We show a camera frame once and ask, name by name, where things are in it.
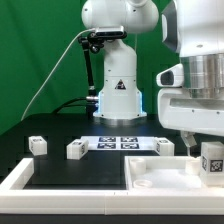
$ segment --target black table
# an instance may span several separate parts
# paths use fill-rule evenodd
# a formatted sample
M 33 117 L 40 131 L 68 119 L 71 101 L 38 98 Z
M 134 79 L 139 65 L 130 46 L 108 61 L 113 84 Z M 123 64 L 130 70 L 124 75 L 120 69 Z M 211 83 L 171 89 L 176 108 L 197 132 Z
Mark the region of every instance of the black table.
M 152 151 L 89 151 L 80 161 L 66 159 L 66 146 L 81 136 L 149 136 L 166 137 L 175 143 L 175 155 L 186 155 L 178 131 L 161 127 L 156 116 L 132 127 L 108 127 L 95 124 L 84 114 L 37 114 L 26 118 L 0 136 L 1 181 L 25 157 L 29 136 L 42 136 L 48 154 L 34 158 L 35 174 L 26 189 L 113 189 L 125 190 L 124 157 L 157 155 Z M 216 136 L 196 135 L 203 141 L 222 141 Z M 103 215 L 0 215 L 0 223 L 224 223 L 224 216 L 103 216 Z

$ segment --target white block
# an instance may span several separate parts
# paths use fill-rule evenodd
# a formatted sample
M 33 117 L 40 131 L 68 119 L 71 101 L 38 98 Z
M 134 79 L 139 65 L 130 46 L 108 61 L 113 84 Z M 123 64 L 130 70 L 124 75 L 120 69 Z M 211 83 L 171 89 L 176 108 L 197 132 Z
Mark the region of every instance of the white block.
M 201 148 L 200 178 L 207 186 L 224 186 L 224 145 L 221 142 L 203 142 Z
M 67 159 L 81 159 L 88 152 L 88 145 L 88 140 L 74 140 L 67 145 Z
M 47 154 L 47 142 L 41 136 L 29 137 L 29 149 L 34 156 Z
M 174 156 L 174 144 L 167 138 L 155 138 L 154 149 L 160 156 Z

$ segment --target green wall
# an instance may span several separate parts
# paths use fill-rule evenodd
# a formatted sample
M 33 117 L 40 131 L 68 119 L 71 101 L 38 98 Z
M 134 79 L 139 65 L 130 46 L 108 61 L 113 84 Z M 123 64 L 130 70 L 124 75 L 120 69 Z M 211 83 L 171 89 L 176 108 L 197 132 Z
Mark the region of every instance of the green wall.
M 169 0 L 154 1 L 161 12 Z M 0 134 L 18 123 L 33 95 L 70 41 L 84 29 L 85 0 L 0 1 Z M 134 46 L 134 35 L 125 40 Z M 178 63 L 162 43 L 161 20 L 151 33 L 138 35 L 138 87 L 144 107 L 156 113 L 159 88 L 155 77 Z M 103 86 L 103 53 L 91 55 L 97 88 Z M 87 94 L 82 49 L 75 43 L 27 115 L 50 113 L 67 100 Z M 84 112 L 66 109 L 64 112 Z

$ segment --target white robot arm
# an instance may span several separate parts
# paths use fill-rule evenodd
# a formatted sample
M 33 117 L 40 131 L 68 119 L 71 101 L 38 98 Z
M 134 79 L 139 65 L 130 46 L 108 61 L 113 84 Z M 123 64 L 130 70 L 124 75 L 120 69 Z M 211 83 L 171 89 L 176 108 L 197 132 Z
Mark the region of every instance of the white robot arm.
M 87 28 L 99 27 L 105 35 L 121 26 L 127 33 L 137 34 L 156 26 L 158 10 L 151 0 L 88 0 L 82 20 Z M 141 92 L 136 87 L 135 51 L 122 40 L 104 42 L 104 50 L 104 87 L 95 120 L 113 126 L 144 120 Z
M 163 12 L 164 43 L 180 55 L 157 76 L 165 128 L 224 136 L 223 8 L 223 0 L 174 0 Z

